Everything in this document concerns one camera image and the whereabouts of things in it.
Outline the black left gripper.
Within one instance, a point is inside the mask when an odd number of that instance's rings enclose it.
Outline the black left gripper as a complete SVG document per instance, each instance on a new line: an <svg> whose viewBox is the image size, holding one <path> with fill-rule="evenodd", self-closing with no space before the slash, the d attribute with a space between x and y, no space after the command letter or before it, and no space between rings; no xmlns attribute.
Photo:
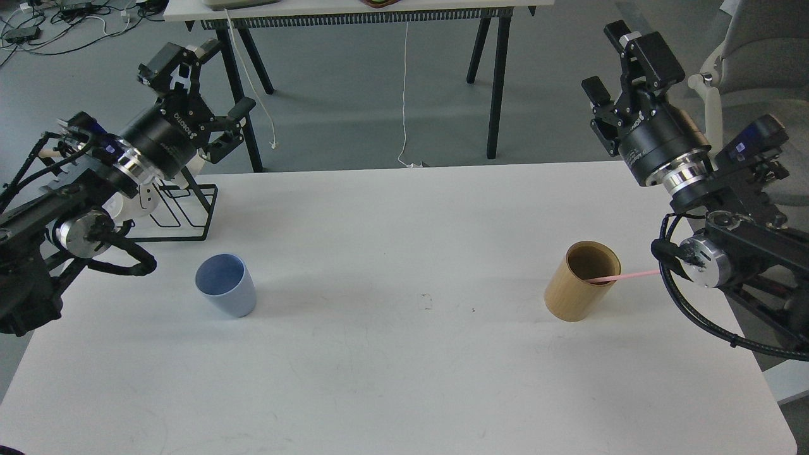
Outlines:
<svg viewBox="0 0 809 455"><path fill-rule="evenodd" d="M139 64L139 83L158 98L119 133L118 171L134 185L174 178L197 151L203 161L220 163L245 141L243 128L255 100L245 96L227 115L215 116L200 95L200 69L220 50L217 39L199 46L170 42L149 63Z"/></svg>

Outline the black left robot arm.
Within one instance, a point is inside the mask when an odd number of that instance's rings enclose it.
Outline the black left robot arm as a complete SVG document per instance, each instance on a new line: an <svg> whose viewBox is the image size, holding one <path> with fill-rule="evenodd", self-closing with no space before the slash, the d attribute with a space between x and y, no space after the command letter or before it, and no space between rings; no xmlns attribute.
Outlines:
<svg viewBox="0 0 809 455"><path fill-rule="evenodd" d="M2 192L3 334L23 336L61 317L64 291L85 269L114 276L147 276L157 262L127 237L104 204L136 198L153 179L187 173L196 157L216 164L243 142L255 101L241 98L215 116L200 95L199 74L220 50L165 44L138 69L157 95L153 106L119 133L79 112L45 132Z"/></svg>

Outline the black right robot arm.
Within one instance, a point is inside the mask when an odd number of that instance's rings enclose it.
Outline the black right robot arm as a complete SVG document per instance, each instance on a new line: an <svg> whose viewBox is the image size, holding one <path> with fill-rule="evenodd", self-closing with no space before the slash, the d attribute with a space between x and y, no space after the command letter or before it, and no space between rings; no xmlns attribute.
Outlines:
<svg viewBox="0 0 809 455"><path fill-rule="evenodd" d="M664 38L631 32L621 20L604 34L619 54L621 93L613 100L599 77L583 80L590 127L639 185L662 185L671 196L671 213L651 243L671 299L688 320L734 348L807 361L807 233L788 227L765 193L789 175L777 160L785 127L760 116L711 159L704 133L667 98L685 73ZM745 339L711 322L674 276L719 289L773 328L779 343Z"/></svg>

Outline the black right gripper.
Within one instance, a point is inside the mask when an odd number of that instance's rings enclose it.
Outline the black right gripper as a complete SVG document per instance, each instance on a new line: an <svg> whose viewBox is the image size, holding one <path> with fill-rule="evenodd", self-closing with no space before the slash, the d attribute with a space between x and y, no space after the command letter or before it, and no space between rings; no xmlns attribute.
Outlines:
<svg viewBox="0 0 809 455"><path fill-rule="evenodd" d="M581 81L598 141L643 187L705 179L710 144L691 116L667 99L667 90L685 79L667 42L658 32L631 32L623 20L607 24L604 34L619 54L623 92L613 100L598 76Z"/></svg>

